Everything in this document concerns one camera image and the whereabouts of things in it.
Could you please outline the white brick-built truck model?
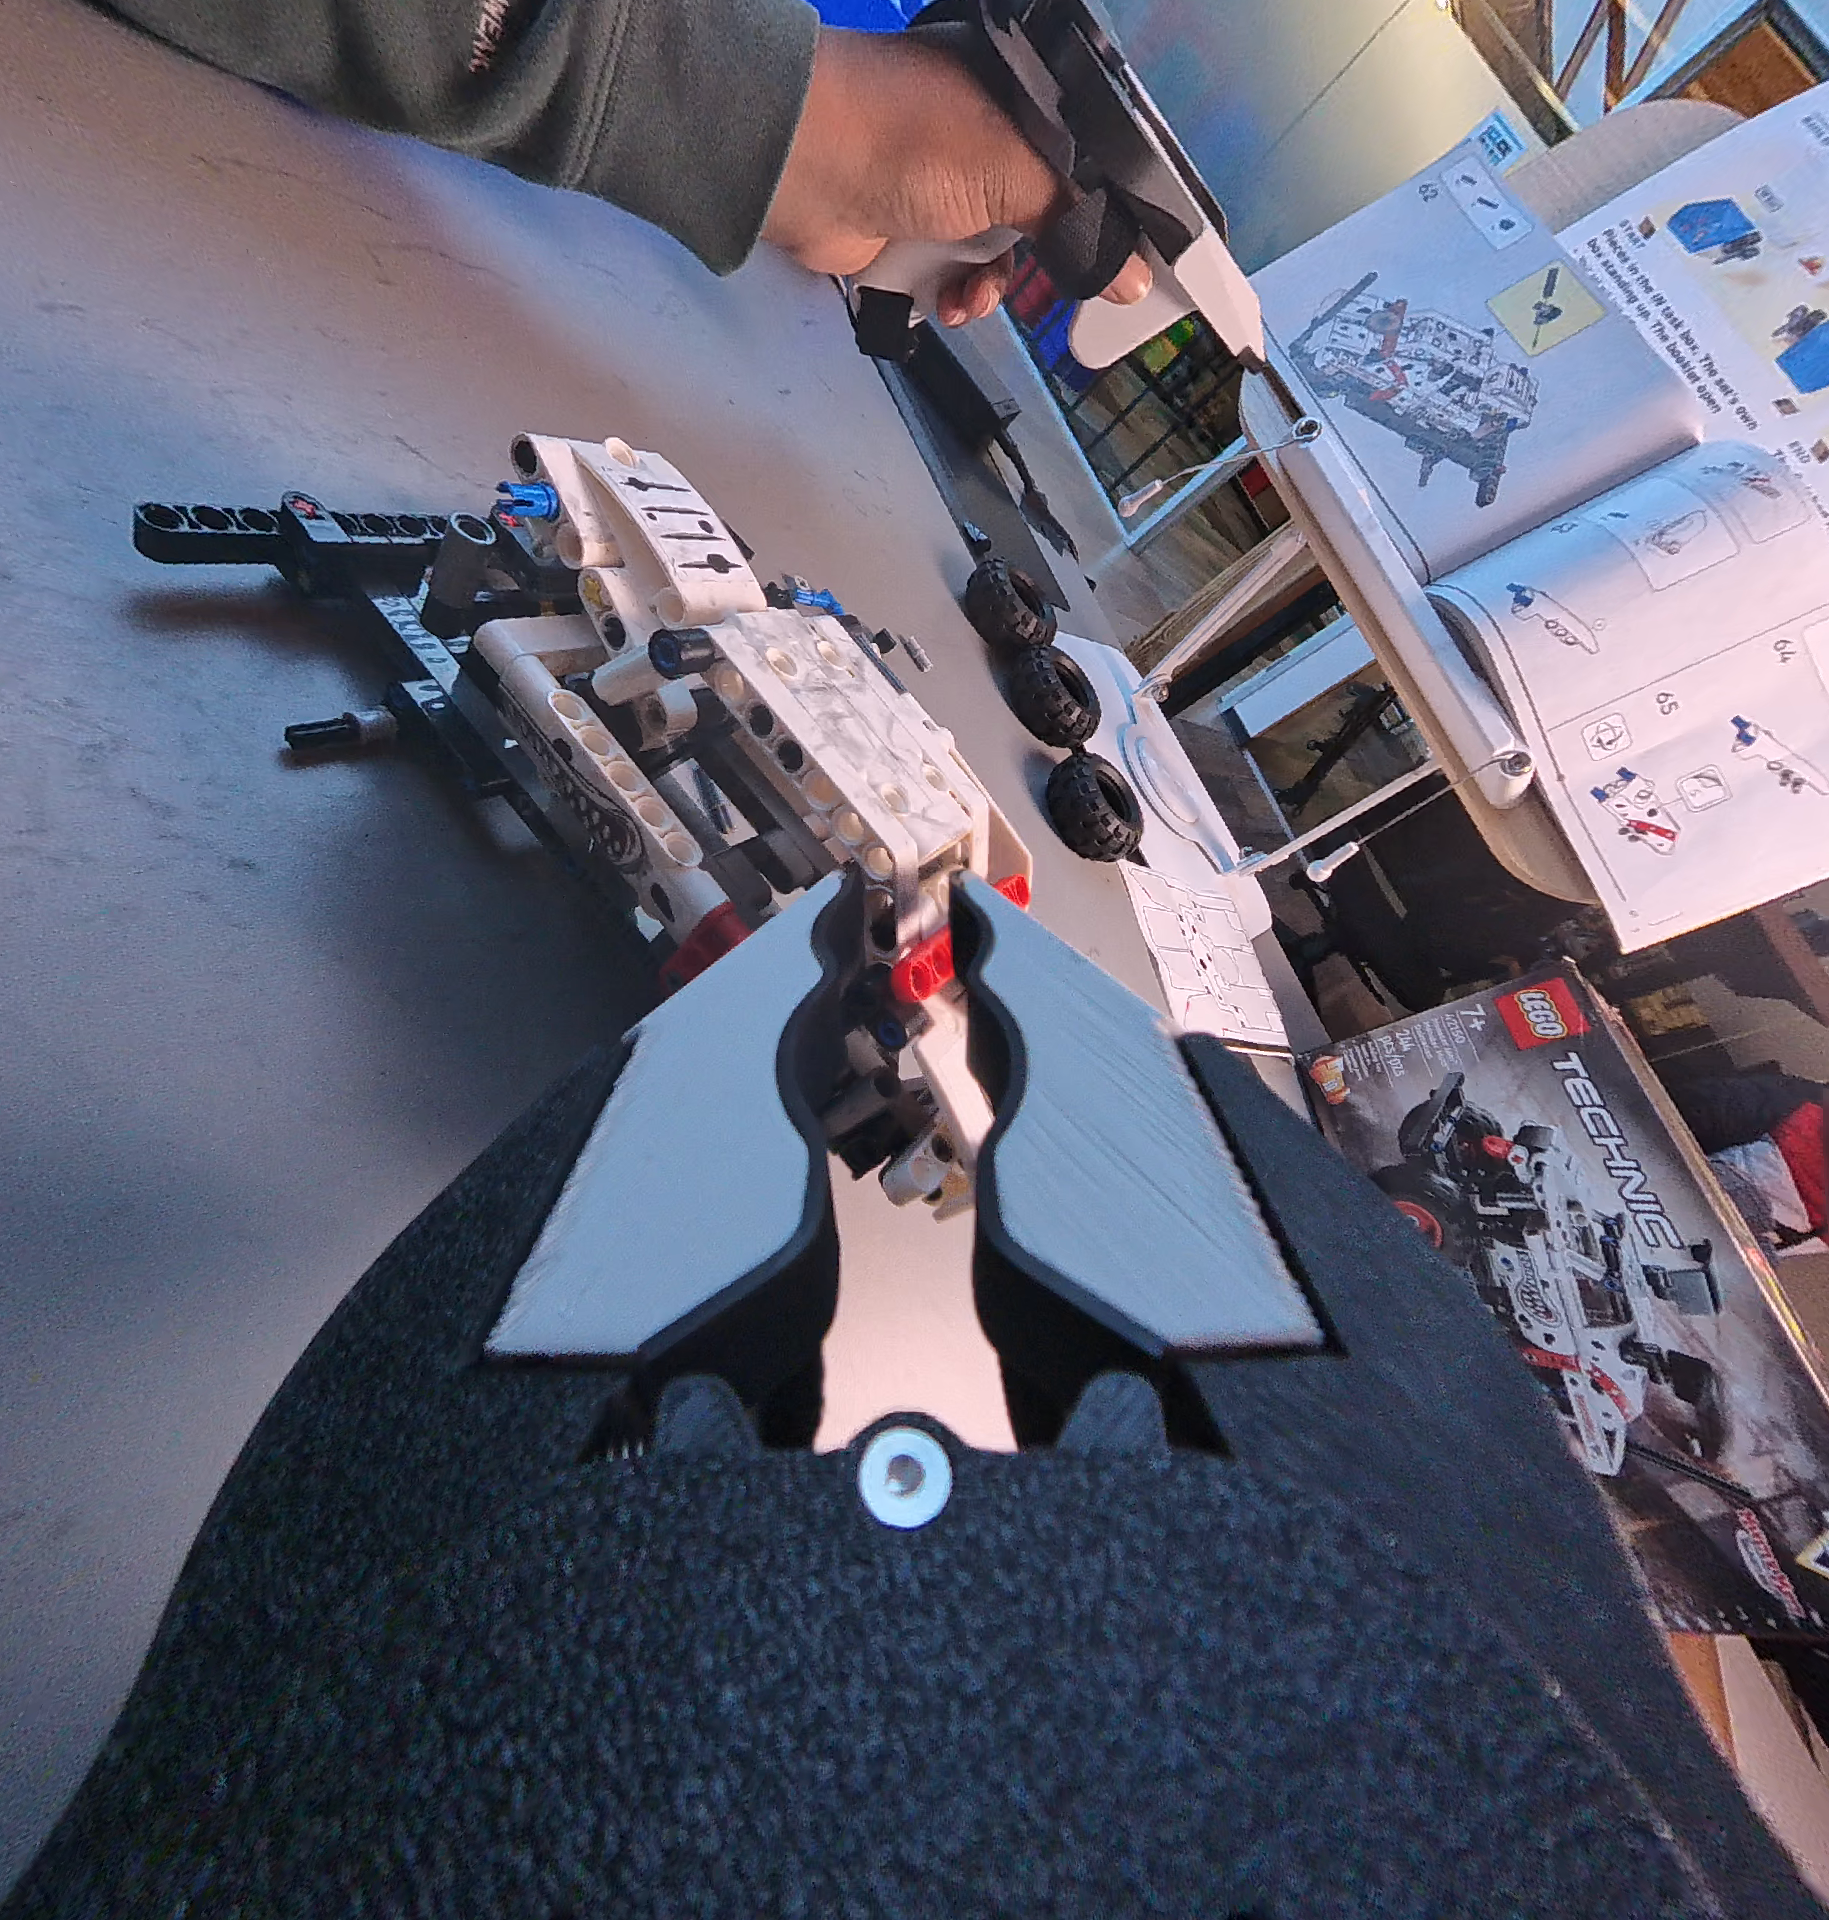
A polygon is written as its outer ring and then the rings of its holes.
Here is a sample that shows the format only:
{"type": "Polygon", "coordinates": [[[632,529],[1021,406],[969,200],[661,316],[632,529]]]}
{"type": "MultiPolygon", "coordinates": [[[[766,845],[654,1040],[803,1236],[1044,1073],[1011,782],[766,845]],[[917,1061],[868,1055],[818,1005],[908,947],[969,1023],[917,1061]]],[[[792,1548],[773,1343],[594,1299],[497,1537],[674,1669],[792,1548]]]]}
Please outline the white brick-built truck model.
{"type": "Polygon", "coordinates": [[[991,1126],[967,1083],[950,886],[1027,905],[1030,856],[948,732],[836,603],[783,579],[664,457],[518,435],[481,512],[148,501],[153,563],[265,567],[391,650],[379,709],[292,753],[422,741],[636,912],[676,991],[841,868],[861,888],[845,1064],[825,1128],[894,1204],[972,1201],[991,1126]]]}

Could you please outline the white sticker sheet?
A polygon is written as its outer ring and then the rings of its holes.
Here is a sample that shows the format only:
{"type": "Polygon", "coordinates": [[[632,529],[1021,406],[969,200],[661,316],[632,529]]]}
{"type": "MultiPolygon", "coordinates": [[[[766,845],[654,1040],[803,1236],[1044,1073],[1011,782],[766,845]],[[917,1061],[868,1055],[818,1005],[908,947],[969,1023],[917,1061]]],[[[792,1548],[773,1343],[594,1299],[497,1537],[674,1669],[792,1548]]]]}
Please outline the white sticker sheet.
{"type": "Polygon", "coordinates": [[[1133,862],[1117,872],[1162,981],[1172,1023],[1184,1033],[1284,1053],[1280,1005],[1235,905],[1133,862]]]}

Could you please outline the person's left hand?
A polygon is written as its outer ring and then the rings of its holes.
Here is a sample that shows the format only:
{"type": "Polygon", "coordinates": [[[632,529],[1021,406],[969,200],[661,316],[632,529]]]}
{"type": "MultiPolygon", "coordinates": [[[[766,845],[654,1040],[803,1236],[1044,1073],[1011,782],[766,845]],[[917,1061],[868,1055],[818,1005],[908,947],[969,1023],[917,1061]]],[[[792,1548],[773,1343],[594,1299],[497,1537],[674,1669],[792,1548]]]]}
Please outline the person's left hand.
{"type": "Polygon", "coordinates": [[[731,31],[737,81],[803,98],[759,239],[820,274],[857,277],[888,245],[960,245],[991,228],[1027,237],[1071,204],[955,47],[917,35],[818,29],[779,11],[731,31]]]}

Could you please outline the toy truck set box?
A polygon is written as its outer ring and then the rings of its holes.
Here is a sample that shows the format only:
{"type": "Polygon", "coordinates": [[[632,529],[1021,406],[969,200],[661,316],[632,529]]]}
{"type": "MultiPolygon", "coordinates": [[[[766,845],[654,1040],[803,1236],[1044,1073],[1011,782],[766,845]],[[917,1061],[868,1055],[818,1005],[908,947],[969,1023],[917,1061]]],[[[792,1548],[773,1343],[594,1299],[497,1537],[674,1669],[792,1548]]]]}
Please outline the toy truck set box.
{"type": "Polygon", "coordinates": [[[1662,1616],[1829,1635],[1829,1387],[1769,1262],[1570,967],[1300,1056],[1320,1130],[1524,1357],[1662,1616]]]}

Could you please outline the person's left forearm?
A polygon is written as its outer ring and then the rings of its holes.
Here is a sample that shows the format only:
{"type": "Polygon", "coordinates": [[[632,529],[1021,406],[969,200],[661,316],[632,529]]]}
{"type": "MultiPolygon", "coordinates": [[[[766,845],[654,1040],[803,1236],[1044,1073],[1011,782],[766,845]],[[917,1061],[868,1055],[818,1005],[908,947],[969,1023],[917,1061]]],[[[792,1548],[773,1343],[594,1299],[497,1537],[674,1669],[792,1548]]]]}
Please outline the person's left forearm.
{"type": "Polygon", "coordinates": [[[107,3],[310,109],[608,202],[708,271],[752,253],[805,106],[801,3],[107,3]]]}

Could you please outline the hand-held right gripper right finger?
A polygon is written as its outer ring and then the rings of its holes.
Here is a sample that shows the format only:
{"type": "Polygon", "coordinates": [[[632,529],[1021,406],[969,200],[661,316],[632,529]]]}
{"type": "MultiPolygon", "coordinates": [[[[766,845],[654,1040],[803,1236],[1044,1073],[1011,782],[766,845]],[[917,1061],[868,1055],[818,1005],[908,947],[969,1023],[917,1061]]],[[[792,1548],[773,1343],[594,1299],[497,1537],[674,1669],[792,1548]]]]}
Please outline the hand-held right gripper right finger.
{"type": "Polygon", "coordinates": [[[1099,1372],[1317,1353],[1325,1332],[1178,1038],[988,883],[953,886],[974,1155],[974,1310],[1019,1406],[1099,1372]]]}

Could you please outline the black desk mat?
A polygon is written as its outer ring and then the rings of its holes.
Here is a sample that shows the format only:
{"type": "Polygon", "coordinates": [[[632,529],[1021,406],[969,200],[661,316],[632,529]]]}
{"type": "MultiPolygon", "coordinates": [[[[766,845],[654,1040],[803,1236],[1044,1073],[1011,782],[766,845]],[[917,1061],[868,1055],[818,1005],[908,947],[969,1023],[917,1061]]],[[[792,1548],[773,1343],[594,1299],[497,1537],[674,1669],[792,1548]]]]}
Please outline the black desk mat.
{"type": "Polygon", "coordinates": [[[1012,439],[1019,404],[974,344],[917,324],[901,345],[875,368],[974,560],[1044,571],[1038,539],[1076,560],[1012,439]]]}

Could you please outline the printed instruction sheet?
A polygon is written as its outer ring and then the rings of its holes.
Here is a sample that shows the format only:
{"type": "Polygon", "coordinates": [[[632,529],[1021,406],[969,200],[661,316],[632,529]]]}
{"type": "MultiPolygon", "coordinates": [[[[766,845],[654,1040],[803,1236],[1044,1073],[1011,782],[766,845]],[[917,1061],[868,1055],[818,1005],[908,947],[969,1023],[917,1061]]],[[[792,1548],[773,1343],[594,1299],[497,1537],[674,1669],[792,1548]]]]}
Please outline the printed instruction sheet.
{"type": "Polygon", "coordinates": [[[1829,525],[1829,81],[1743,120],[1558,234],[1694,389],[1829,525]]]}

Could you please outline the white book stand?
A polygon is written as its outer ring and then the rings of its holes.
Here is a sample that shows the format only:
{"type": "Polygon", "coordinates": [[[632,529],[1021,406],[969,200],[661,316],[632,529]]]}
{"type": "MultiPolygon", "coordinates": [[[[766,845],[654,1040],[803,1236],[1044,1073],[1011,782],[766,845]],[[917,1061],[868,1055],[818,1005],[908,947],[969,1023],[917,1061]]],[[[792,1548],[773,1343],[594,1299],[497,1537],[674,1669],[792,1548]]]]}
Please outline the white book stand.
{"type": "Polygon", "coordinates": [[[1535,755],[1440,616],[1373,508],[1335,421],[1318,421],[1284,382],[1282,357],[1239,384],[1244,453],[1259,459],[1284,503],[1284,525],[1239,556],[1179,613],[1123,653],[1060,636],[1100,702],[1099,756],[1125,773],[1150,809],[1146,854],[1176,877],[1228,883],[1269,856],[1241,857],[1192,770],[1166,737],[1162,704],[1189,669],[1237,630],[1279,613],[1318,574],[1425,746],[1422,773],[1450,777],[1482,840],[1528,890],[1556,901],[1595,898],[1551,803],[1532,793],[1535,755]]]}

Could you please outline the grey desk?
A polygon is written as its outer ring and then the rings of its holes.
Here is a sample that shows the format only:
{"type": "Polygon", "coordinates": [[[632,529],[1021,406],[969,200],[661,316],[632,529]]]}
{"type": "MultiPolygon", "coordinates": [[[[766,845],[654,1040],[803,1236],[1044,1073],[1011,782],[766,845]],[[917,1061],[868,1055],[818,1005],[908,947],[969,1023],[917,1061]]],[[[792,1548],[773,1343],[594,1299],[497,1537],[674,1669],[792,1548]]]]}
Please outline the grey desk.
{"type": "Polygon", "coordinates": [[[866,1246],[828,1166],[830,1327],[759,1403],[490,1357],[647,950],[397,753],[277,763],[347,656],[144,581],[127,510],[484,506],[518,435],[922,635],[1030,833],[820,279],[0,5],[8,1910],[1824,1916],[1457,1277],[1206,1038],[1317,1353],[1019,1406],[974,1213],[866,1246]]]}

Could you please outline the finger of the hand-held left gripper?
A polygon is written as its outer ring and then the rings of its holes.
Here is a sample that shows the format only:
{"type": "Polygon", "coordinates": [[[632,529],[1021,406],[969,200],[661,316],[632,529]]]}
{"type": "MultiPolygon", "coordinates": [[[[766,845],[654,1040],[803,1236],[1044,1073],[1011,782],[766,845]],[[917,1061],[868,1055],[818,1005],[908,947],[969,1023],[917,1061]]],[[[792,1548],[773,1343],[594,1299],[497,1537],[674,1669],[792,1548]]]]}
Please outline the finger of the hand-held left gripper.
{"type": "Polygon", "coordinates": [[[1075,363],[1102,372],[1176,319],[1197,316],[1235,360],[1261,368],[1266,341],[1259,300],[1213,228],[1192,239],[1178,266],[1166,263],[1148,239],[1137,245],[1137,255],[1152,274],[1148,292],[1131,304],[1081,300],[1071,321],[1075,363]]]}

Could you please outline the black knobby toy tyre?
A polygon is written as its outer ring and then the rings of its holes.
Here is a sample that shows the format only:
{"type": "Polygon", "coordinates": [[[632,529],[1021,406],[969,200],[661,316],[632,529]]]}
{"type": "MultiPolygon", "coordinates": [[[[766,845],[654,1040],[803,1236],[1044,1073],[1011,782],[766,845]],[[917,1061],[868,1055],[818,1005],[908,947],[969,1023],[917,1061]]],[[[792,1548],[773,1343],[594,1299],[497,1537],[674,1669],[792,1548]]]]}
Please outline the black knobby toy tyre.
{"type": "Polygon", "coordinates": [[[1133,784],[1106,759],[1071,750],[1044,778],[1043,809],[1060,843],[1093,862],[1142,849],[1143,814],[1133,784]]]}
{"type": "Polygon", "coordinates": [[[1102,722],[1102,704],[1087,674],[1055,646],[1014,647],[1000,690],[1026,734],[1049,748],[1079,750],[1102,722]]]}
{"type": "Polygon", "coordinates": [[[974,563],[961,606],[974,635],[998,653],[1043,650],[1055,639],[1051,603],[1007,560],[986,558],[974,563]]]}

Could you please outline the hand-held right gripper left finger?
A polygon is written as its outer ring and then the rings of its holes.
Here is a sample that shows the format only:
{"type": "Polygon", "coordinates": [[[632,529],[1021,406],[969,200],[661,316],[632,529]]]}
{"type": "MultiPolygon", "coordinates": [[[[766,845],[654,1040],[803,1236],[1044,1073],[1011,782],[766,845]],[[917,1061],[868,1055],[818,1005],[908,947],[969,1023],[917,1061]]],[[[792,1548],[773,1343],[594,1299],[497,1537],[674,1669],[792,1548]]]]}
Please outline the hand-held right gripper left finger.
{"type": "Polygon", "coordinates": [[[759,1403],[820,1357],[836,1293],[827,1131],[857,877],[827,877],[629,1033],[513,1276],[490,1357],[714,1373],[759,1403]]]}

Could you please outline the instruction booklet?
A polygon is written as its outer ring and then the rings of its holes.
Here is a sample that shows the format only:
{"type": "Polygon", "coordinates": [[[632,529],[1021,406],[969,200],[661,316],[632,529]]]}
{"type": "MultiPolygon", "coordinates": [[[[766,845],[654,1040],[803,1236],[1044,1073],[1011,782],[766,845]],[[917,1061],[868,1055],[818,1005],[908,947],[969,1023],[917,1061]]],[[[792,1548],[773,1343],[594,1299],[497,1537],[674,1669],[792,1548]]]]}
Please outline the instruction booklet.
{"type": "Polygon", "coordinates": [[[1259,289],[1620,945],[1829,877],[1829,525],[1477,144],[1259,289]]]}

